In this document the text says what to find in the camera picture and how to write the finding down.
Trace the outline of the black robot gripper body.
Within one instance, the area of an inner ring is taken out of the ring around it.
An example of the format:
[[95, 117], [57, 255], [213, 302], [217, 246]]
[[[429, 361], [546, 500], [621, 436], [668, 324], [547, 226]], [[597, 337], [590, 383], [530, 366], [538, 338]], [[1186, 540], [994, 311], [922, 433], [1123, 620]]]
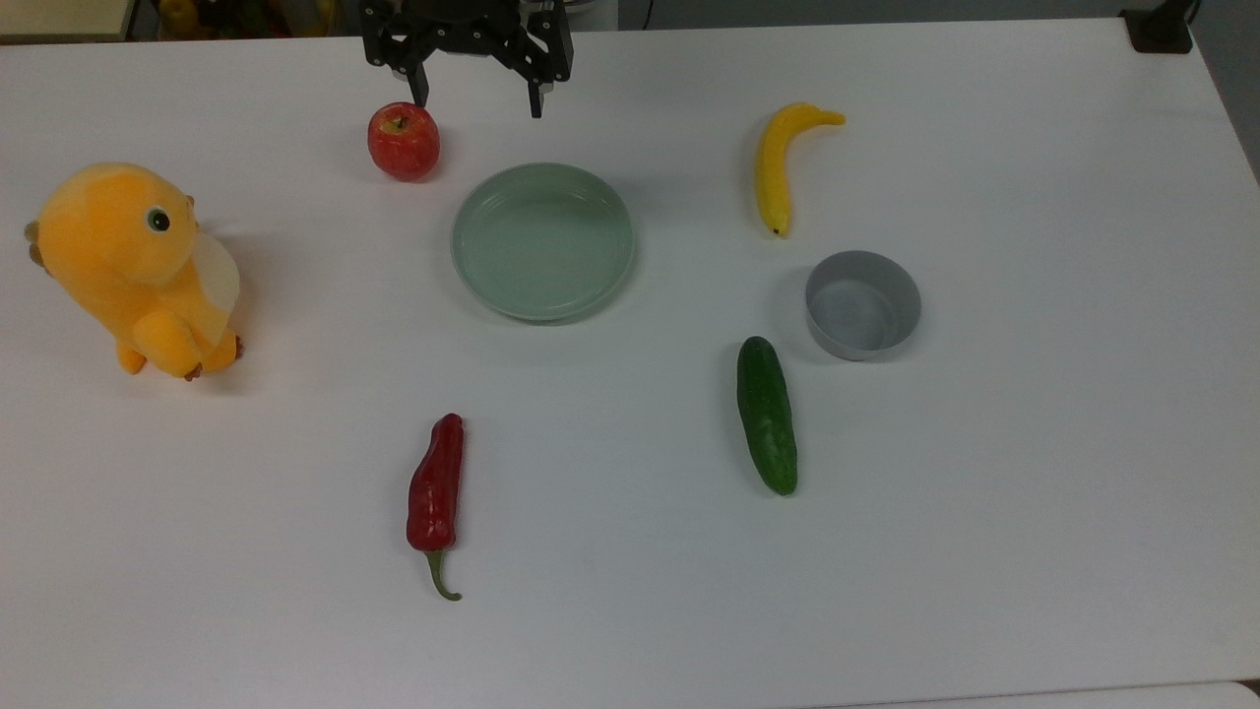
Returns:
[[489, 57], [527, 82], [570, 81], [573, 42], [562, 1], [360, 1], [365, 62], [422, 76], [436, 52]]

